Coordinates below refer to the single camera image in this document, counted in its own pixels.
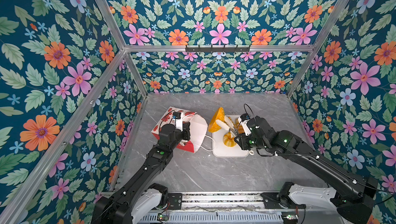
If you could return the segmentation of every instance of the aluminum frame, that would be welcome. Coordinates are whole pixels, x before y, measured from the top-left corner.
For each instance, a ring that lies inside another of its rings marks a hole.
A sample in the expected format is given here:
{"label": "aluminum frame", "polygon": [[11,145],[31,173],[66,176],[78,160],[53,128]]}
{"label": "aluminum frame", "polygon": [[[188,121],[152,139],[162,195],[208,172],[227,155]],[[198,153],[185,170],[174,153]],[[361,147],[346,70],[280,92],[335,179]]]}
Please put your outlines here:
{"label": "aluminum frame", "polygon": [[56,164],[62,152],[65,150],[66,145],[87,116],[89,110],[92,108],[92,103],[100,96],[103,88],[107,85],[124,56],[125,51],[120,51],[107,66],[91,91],[86,95],[81,105],[76,109],[56,139],[52,142],[52,145],[47,149],[33,171],[29,174],[25,183],[3,210],[0,215],[0,223],[14,224],[18,221],[22,212],[26,209],[27,205],[41,187],[42,182],[47,178],[53,165]]}
{"label": "aluminum frame", "polygon": [[299,71],[297,72],[295,78],[293,79],[293,83],[291,84],[289,90],[286,93],[289,98],[291,98],[298,84],[300,84],[300,81],[302,80],[305,72],[308,70],[309,66],[311,65],[312,60],[318,54],[322,44],[329,36],[330,31],[333,29],[335,23],[338,21],[342,11],[345,9],[348,2],[349,0],[337,0],[336,4],[334,5],[334,10],[329,15],[326,24],[320,30],[319,35],[315,40],[314,50],[311,53],[309,53],[305,58],[303,65],[301,65]]}

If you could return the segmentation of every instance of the floral wallpaper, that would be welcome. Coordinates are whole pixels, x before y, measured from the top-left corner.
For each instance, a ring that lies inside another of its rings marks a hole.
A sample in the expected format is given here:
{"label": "floral wallpaper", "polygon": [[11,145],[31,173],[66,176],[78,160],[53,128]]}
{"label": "floral wallpaper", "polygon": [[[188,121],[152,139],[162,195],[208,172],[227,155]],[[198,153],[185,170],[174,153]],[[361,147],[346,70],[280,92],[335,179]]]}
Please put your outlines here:
{"label": "floral wallpaper", "polygon": [[[395,192],[396,0],[350,0],[293,94],[316,149],[378,179],[375,202]],[[396,201],[375,205],[368,223],[393,223]]]}
{"label": "floral wallpaper", "polygon": [[108,4],[131,45],[300,45],[314,42],[336,1],[108,0]]}
{"label": "floral wallpaper", "polygon": [[[118,49],[94,0],[0,0],[0,6],[1,212]],[[123,62],[21,223],[89,222],[140,99]]]}

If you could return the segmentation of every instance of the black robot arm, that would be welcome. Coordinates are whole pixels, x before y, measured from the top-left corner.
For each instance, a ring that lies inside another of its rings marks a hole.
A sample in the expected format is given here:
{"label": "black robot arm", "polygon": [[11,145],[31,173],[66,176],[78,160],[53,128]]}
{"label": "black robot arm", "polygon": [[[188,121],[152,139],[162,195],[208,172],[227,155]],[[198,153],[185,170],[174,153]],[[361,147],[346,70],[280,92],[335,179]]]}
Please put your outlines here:
{"label": "black robot arm", "polygon": [[110,198],[102,197],[93,210],[92,224],[131,224],[133,209],[148,184],[166,167],[173,157],[173,150],[181,140],[190,140],[190,123],[183,124],[183,131],[166,124],[159,131],[160,139],[147,154],[146,161],[135,175]]}

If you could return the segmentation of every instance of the wall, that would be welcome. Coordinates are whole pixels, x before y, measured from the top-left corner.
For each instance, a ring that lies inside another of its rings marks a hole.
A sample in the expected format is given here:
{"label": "wall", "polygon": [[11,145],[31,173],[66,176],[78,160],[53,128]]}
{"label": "wall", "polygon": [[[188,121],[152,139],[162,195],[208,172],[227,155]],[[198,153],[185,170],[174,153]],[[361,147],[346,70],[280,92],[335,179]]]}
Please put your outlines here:
{"label": "wall", "polygon": [[[295,109],[318,151],[394,192],[396,0],[350,0],[294,93]],[[379,191],[376,202],[389,196]],[[392,223],[392,198],[369,223]]]}
{"label": "wall", "polygon": [[[94,0],[78,1],[80,5],[76,0],[0,0],[0,212],[96,83],[114,57],[112,52],[117,52]],[[103,55],[105,49],[109,49],[108,57]],[[53,57],[60,58],[60,63]],[[88,60],[91,64],[84,69],[82,87],[73,87],[75,70],[80,73],[82,63]],[[69,213],[83,202],[87,207],[81,210],[80,219],[86,223],[90,219],[90,203],[108,186],[123,147],[124,132],[117,136],[114,122],[122,118],[128,132],[128,124],[139,109],[140,94],[123,65],[103,90],[98,100],[101,104],[82,124],[81,138],[76,135],[67,146],[56,171],[30,203],[24,224],[57,223],[60,218],[81,224],[77,212],[73,218]],[[131,84],[130,93],[124,91],[126,81]],[[108,90],[113,86],[117,90],[114,98]],[[92,136],[87,136],[88,122],[98,125]],[[42,131],[41,139],[36,138],[36,131]],[[81,169],[86,153],[94,153],[97,159],[92,172]],[[64,188],[61,199],[58,195],[52,200],[54,186],[61,179],[69,180],[69,189]]]}

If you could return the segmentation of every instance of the green leaf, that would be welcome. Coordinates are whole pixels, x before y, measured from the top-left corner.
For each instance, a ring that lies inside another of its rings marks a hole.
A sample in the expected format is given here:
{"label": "green leaf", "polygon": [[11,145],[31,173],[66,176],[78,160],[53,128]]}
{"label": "green leaf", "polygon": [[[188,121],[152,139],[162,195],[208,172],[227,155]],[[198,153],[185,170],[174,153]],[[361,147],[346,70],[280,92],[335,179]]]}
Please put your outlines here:
{"label": "green leaf", "polygon": [[22,69],[25,59],[23,58],[23,53],[18,46],[10,43],[4,43],[1,47],[1,51],[10,63],[14,63],[19,69]]}

